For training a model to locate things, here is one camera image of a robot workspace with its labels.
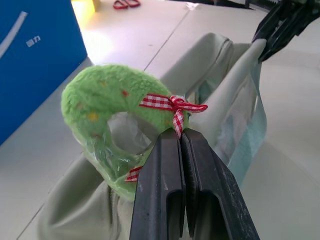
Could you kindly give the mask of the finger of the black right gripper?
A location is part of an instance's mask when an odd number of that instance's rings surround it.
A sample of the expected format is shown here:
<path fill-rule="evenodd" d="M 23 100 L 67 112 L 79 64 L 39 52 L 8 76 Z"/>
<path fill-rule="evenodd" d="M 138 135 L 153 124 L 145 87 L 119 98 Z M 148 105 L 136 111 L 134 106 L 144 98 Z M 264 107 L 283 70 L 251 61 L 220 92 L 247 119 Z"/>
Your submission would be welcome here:
<path fill-rule="evenodd" d="M 295 36 L 300 35 L 310 23 L 307 21 L 302 21 L 300 17 L 286 18 L 283 22 L 283 25 L 279 29 L 280 36 L 278 41 L 270 42 L 265 39 L 266 45 L 259 57 L 259 61 L 264 62 L 282 50 Z"/>
<path fill-rule="evenodd" d="M 285 14 L 285 3 L 277 3 L 270 12 L 263 18 L 257 26 L 252 42 L 258 39 L 266 39 L 269 42 L 278 42 L 280 37 L 280 28 L 283 25 Z"/>

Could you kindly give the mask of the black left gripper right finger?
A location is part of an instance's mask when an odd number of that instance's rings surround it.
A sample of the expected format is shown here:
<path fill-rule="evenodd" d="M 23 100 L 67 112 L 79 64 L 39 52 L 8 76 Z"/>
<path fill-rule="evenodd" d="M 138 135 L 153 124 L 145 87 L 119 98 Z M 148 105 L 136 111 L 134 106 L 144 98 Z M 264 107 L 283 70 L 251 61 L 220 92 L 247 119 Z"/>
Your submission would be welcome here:
<path fill-rule="evenodd" d="M 192 240 L 260 240 L 237 181 L 197 131 L 180 139 Z"/>

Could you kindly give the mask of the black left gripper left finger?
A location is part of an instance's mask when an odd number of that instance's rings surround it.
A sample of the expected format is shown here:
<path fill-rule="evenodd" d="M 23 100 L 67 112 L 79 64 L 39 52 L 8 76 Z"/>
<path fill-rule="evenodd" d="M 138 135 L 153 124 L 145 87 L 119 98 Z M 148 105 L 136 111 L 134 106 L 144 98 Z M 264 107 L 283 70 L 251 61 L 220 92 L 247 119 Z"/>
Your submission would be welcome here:
<path fill-rule="evenodd" d="M 180 140 L 163 132 L 138 176 L 129 240 L 180 240 L 185 198 Z"/>

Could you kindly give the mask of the pale green zip pouch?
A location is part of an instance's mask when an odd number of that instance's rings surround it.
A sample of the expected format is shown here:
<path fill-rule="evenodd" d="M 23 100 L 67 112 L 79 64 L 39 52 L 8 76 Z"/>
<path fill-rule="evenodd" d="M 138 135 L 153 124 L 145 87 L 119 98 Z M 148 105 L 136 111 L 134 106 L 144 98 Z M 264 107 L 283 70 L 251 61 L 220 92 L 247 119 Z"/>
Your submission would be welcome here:
<path fill-rule="evenodd" d="M 175 96 L 207 105 L 188 115 L 183 132 L 199 132 L 232 172 L 240 188 L 267 130 L 260 94 L 266 42 L 234 43 L 205 34 L 160 78 Z M 181 136 L 178 136 L 181 148 Z M 85 153 L 68 170 L 43 206 L 39 240 L 130 240 L 134 201 L 119 196 Z M 192 240 L 185 211 L 180 240 Z"/>

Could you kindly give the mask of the green plush wreath keychain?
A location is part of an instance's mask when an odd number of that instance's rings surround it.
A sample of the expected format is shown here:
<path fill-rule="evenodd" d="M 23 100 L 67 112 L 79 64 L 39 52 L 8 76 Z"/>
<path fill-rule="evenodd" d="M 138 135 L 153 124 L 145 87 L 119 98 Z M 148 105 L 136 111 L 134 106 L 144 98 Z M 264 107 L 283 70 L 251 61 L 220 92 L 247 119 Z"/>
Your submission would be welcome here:
<path fill-rule="evenodd" d="M 188 126 L 194 104 L 174 95 L 155 77 L 126 65 L 82 70 L 62 92 L 61 112 L 84 154 L 106 183 L 128 201 L 135 199 L 139 172 L 159 135 Z"/>

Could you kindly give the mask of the blue box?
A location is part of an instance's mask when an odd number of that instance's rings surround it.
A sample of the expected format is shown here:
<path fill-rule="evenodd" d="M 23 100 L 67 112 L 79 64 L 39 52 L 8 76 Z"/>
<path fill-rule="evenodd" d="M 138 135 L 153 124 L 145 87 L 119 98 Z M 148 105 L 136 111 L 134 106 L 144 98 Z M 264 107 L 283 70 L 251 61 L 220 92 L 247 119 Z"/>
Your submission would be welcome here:
<path fill-rule="evenodd" d="M 86 57 L 71 0 L 0 0 L 0 145 Z"/>

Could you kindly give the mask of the yellow block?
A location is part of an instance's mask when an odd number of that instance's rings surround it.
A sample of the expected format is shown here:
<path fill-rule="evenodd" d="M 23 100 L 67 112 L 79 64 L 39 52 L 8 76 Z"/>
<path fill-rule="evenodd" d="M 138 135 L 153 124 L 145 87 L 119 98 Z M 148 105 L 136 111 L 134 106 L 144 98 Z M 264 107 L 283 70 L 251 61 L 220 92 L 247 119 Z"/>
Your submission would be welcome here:
<path fill-rule="evenodd" d="M 71 3 L 77 11 L 95 13 L 101 5 L 101 0 L 71 0 Z"/>

